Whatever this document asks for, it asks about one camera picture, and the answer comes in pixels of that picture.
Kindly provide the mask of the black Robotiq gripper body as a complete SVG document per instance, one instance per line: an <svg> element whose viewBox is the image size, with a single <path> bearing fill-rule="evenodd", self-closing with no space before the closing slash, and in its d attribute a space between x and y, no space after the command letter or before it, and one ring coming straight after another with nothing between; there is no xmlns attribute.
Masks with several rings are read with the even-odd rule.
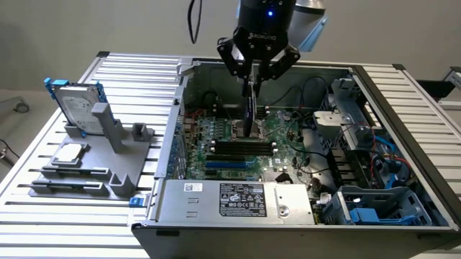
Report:
<svg viewBox="0 0 461 259"><path fill-rule="evenodd" d="M234 44L247 62L269 61L289 46L296 1L239 1Z"/></svg>

